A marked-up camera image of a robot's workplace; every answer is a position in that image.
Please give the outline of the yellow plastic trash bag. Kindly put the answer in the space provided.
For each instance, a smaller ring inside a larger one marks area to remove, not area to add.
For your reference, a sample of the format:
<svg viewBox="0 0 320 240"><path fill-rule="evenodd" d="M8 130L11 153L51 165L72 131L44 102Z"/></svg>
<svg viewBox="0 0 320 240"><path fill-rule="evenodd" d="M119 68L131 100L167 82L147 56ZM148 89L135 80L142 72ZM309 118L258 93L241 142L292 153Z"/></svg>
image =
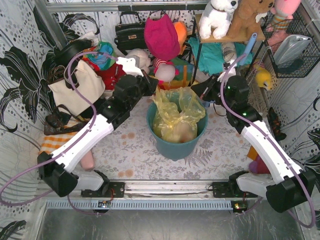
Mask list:
<svg viewBox="0 0 320 240"><path fill-rule="evenodd" d="M198 122L205 117L206 111L190 87L157 88L152 100L156 105L152 130L157 137L182 144L198 136Z"/></svg>

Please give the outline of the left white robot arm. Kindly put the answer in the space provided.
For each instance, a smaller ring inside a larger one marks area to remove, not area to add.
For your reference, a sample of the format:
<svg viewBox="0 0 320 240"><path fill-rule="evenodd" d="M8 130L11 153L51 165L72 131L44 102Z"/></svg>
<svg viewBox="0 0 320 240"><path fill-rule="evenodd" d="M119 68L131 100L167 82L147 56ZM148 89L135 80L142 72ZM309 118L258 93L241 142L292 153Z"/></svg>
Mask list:
<svg viewBox="0 0 320 240"><path fill-rule="evenodd" d="M100 140L129 118L131 110L142 97L155 93L158 82L148 75L126 74L120 77L112 96L103 101L96 116L63 146L37 157L40 178L59 197L66 197L74 190L85 191L95 197L105 196L110 183L105 174L98 170L76 173L74 169Z"/></svg>

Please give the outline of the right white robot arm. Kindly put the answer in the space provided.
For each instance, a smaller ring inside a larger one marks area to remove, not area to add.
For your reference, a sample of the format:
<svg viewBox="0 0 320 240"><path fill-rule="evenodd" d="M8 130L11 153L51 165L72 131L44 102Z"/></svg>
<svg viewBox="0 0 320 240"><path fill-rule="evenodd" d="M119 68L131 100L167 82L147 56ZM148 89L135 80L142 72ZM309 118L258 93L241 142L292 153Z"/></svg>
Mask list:
<svg viewBox="0 0 320 240"><path fill-rule="evenodd" d="M274 139L262 116L248 102L250 88L244 77L231 76L222 83L211 76L191 89L202 100L225 108L229 124L251 144L271 174L271 179L253 173L241 174L236 184L242 192L266 199L278 213L310 199L315 174L297 165Z"/></svg>

